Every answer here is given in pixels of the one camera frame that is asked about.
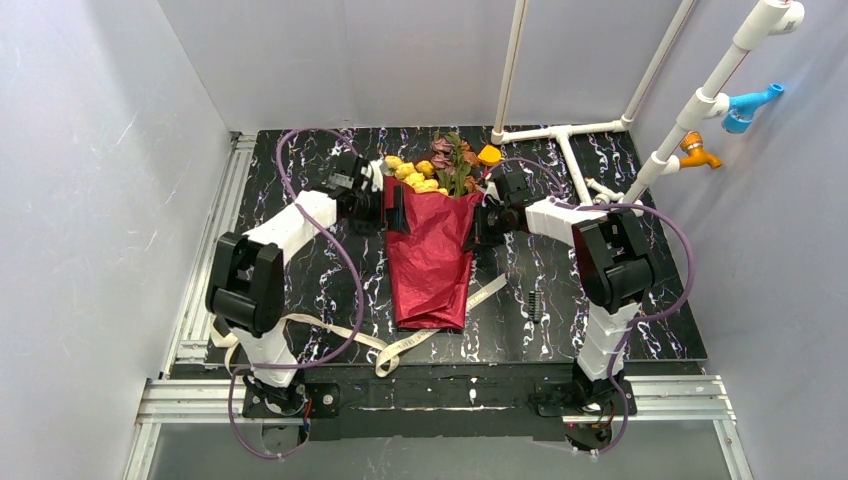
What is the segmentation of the orange fake flower stem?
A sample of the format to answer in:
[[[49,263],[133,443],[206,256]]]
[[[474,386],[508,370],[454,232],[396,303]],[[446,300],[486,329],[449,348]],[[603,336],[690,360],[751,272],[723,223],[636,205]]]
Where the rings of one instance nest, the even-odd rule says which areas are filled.
[[[453,198],[474,193],[478,190],[478,180],[475,174],[481,166],[477,158],[477,153],[458,133],[449,132],[443,136],[454,138],[461,149],[461,153],[457,161],[456,172],[454,174],[447,174],[443,171],[438,175],[438,179],[443,182],[443,185],[449,190],[448,195]]]

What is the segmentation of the yellow fake flower bunch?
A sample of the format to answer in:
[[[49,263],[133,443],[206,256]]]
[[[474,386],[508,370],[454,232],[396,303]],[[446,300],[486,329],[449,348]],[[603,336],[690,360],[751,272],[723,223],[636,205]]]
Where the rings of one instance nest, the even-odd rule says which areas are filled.
[[[438,175],[443,170],[429,160],[413,163],[406,162],[401,157],[389,155],[384,158],[384,162],[390,177],[410,186],[416,193],[449,194],[449,190],[438,179]]]

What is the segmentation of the maroon wrapping paper sheet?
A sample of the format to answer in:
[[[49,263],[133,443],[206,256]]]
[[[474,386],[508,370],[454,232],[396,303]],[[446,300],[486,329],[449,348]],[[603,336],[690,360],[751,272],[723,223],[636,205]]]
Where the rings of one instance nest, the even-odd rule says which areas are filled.
[[[403,201],[408,229],[389,229],[389,260],[395,325],[404,330],[462,330],[465,327],[472,253],[463,249],[471,232],[480,192],[458,198],[417,193],[385,179],[384,200]]]

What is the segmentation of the beige ribbon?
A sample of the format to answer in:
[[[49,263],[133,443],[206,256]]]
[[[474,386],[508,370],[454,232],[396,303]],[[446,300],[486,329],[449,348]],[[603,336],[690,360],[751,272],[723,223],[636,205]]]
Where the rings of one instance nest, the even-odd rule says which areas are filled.
[[[487,300],[492,295],[507,285],[505,274],[501,274],[495,280],[484,285],[467,298],[466,310],[470,312],[477,305]],[[285,320],[291,320],[297,323],[303,323],[310,326],[318,327],[329,331],[339,337],[348,338],[352,333],[351,329],[326,324],[316,317],[306,314],[290,314],[285,317]],[[354,336],[354,341],[366,346],[369,346],[378,351],[377,358],[374,363],[375,374],[384,378],[398,368],[401,362],[401,355],[407,350],[411,350],[418,345],[427,341],[430,337],[438,332],[437,329],[422,329],[413,333],[410,337],[388,344],[383,340],[372,337],[363,333],[357,333]],[[231,371],[230,362],[234,358],[236,347],[239,345],[239,340],[234,333],[223,335],[218,327],[213,327],[210,332],[210,339],[215,347],[223,348],[225,353],[225,366],[228,371]]]

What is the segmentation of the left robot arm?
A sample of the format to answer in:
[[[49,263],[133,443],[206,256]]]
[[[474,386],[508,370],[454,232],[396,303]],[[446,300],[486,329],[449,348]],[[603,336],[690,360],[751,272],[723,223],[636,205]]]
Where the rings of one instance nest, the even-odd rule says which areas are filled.
[[[245,234],[217,240],[206,292],[206,308],[223,321],[259,370],[246,375],[248,390],[273,411],[300,411],[305,389],[296,381],[297,360],[284,335],[285,266],[317,235],[343,221],[359,235],[402,224],[398,209],[386,208],[384,160],[346,153],[315,190],[301,191],[270,220]]]

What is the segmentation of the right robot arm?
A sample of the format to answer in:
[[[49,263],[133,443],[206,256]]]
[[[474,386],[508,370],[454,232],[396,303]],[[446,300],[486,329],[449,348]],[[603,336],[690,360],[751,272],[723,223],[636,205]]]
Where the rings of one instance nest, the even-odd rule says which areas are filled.
[[[623,378],[624,343],[656,280],[652,255],[635,214],[574,206],[532,193],[518,172],[484,177],[464,250],[523,231],[557,240],[575,254],[589,301],[586,337],[569,382],[544,388],[532,400],[543,416],[611,403]]]

